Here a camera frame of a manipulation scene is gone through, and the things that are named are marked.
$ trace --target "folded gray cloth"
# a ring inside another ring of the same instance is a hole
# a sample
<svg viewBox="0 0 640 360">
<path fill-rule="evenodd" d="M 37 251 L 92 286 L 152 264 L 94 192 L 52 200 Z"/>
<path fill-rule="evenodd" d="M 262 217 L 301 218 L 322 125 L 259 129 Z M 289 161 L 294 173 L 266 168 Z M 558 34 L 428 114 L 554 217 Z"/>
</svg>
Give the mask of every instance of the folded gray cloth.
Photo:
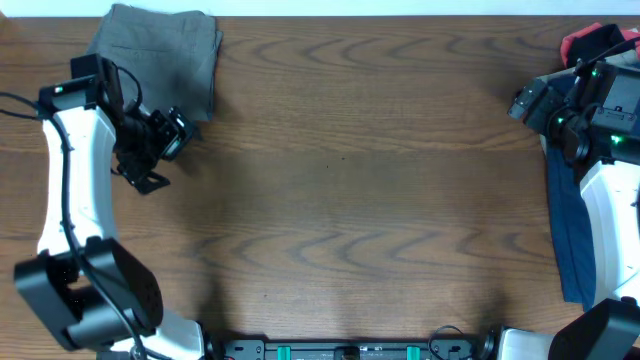
<svg viewBox="0 0 640 360">
<path fill-rule="evenodd" d="M 199 11 L 161 14 L 115 4 L 102 19 L 87 53 L 99 53 L 135 75 L 143 105 L 167 114 L 179 106 L 188 119 L 213 116 L 214 68 L 222 32 Z M 122 72 L 125 104 L 136 84 Z"/>
</svg>

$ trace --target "blue fabric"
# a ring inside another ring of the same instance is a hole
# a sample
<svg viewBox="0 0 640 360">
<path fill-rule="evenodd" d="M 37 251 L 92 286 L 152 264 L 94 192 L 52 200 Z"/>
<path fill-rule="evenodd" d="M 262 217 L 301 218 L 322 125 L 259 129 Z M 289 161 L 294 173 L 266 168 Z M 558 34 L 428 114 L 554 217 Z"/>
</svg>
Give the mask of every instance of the blue fabric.
<svg viewBox="0 0 640 360">
<path fill-rule="evenodd" d="M 568 92 L 575 81 L 567 76 L 549 83 Z M 596 265 L 593 237 L 587 207 L 575 183 L 573 170 L 567 166 L 562 151 L 547 142 L 547 196 L 551 238 L 560 271 L 562 294 L 567 302 L 591 309 L 596 292 Z"/>
</svg>

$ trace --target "pink fabric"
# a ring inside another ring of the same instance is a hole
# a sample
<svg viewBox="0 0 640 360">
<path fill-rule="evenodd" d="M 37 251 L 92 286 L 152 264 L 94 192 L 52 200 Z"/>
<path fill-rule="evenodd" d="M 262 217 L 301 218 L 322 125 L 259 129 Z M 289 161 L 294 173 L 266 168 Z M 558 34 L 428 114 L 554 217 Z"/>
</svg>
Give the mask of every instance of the pink fabric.
<svg viewBox="0 0 640 360">
<path fill-rule="evenodd" d="M 569 48 L 573 43 L 573 39 L 587 35 L 593 30 L 599 29 L 601 27 L 602 25 L 600 23 L 595 23 L 591 26 L 587 26 L 586 28 L 580 31 L 576 31 L 571 35 L 565 36 L 565 38 L 562 39 L 562 44 L 560 44 L 560 56 L 562 57 L 562 63 L 564 64 L 565 67 L 567 66 L 567 61 L 568 61 L 567 55 L 569 54 Z M 622 37 L 624 37 L 625 40 L 629 40 L 631 38 L 640 36 L 639 33 L 633 32 L 631 30 L 621 30 L 620 32 L 622 33 Z M 638 46 L 637 44 L 638 43 L 636 43 L 636 52 L 638 53 L 638 57 L 640 58 L 640 46 Z"/>
</svg>

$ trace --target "wooden table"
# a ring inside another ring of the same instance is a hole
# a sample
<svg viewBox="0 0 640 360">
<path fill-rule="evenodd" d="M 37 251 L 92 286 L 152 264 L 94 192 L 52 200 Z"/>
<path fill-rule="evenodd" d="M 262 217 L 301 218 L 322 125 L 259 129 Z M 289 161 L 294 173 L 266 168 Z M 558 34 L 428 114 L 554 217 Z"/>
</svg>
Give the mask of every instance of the wooden table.
<svg viewBox="0 0 640 360">
<path fill-rule="evenodd" d="M 113 179 L 120 239 L 167 306 L 222 333 L 555 332 L 581 308 L 562 300 L 538 137 L 505 112 L 560 67 L 564 35 L 637 20 L 220 19 L 205 141 L 159 166 L 169 188 L 143 197 Z M 35 98 L 67 80 L 98 22 L 5 20 L 0 89 Z M 59 359 L 12 280 L 44 223 L 45 139 L 0 121 L 0 356 Z"/>
</svg>

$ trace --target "white wall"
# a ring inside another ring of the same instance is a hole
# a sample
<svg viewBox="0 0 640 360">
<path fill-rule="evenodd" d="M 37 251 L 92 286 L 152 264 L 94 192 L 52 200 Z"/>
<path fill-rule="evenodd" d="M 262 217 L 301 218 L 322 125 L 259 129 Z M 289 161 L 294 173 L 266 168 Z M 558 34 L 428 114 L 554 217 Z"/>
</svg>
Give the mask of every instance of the white wall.
<svg viewBox="0 0 640 360">
<path fill-rule="evenodd" d="M 638 15 L 640 0 L 123 0 L 215 16 Z M 109 0 L 0 0 L 7 16 L 103 16 Z"/>
</svg>

